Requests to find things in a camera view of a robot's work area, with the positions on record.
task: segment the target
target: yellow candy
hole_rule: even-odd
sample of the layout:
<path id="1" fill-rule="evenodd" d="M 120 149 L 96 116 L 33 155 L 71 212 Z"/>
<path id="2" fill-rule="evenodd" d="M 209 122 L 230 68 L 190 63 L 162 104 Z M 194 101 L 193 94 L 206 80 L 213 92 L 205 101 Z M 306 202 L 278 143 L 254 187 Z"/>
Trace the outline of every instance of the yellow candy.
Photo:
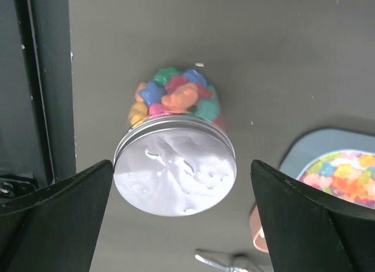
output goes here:
<path id="1" fill-rule="evenodd" d="M 359 158 L 359 163 L 363 168 L 371 168 L 375 166 L 375 158 L 371 155 L 364 155 Z"/>
<path id="2" fill-rule="evenodd" d="M 131 106 L 129 120 L 132 127 L 136 127 L 144 122 L 148 114 L 148 108 L 145 103 L 137 102 Z"/>
<path id="3" fill-rule="evenodd" d="M 353 167 L 351 165 L 339 165 L 333 175 L 343 179 L 351 175 L 352 171 Z"/>

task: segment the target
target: bowl of colorful candy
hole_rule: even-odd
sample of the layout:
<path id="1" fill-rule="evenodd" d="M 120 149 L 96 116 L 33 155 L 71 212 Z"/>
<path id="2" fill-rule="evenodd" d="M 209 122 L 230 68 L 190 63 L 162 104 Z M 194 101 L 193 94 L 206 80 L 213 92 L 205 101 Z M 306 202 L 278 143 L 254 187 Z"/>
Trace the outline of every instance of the bowl of colorful candy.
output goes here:
<path id="1" fill-rule="evenodd" d="M 297 180 L 338 198 L 375 208 L 375 154 L 335 151 L 312 161 Z"/>

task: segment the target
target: jar lid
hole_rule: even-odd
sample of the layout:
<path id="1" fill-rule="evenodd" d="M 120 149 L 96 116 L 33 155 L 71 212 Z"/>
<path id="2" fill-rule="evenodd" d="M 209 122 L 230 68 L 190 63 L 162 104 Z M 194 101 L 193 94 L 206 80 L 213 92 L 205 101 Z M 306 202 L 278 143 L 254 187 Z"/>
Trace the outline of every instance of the jar lid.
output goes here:
<path id="1" fill-rule="evenodd" d="M 129 131 L 114 158 L 114 181 L 122 197 L 159 216 L 211 208 L 230 192 L 236 172 L 227 135 L 183 115 L 148 120 Z"/>

